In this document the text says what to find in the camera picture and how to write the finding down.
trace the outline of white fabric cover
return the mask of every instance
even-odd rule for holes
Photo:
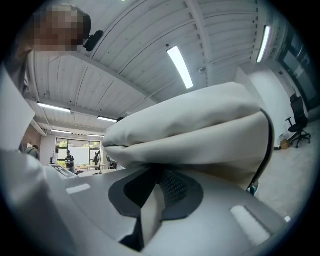
[[[268,142],[268,118],[243,85],[229,82],[128,116],[107,130],[102,144],[125,168],[182,165],[246,189]]]

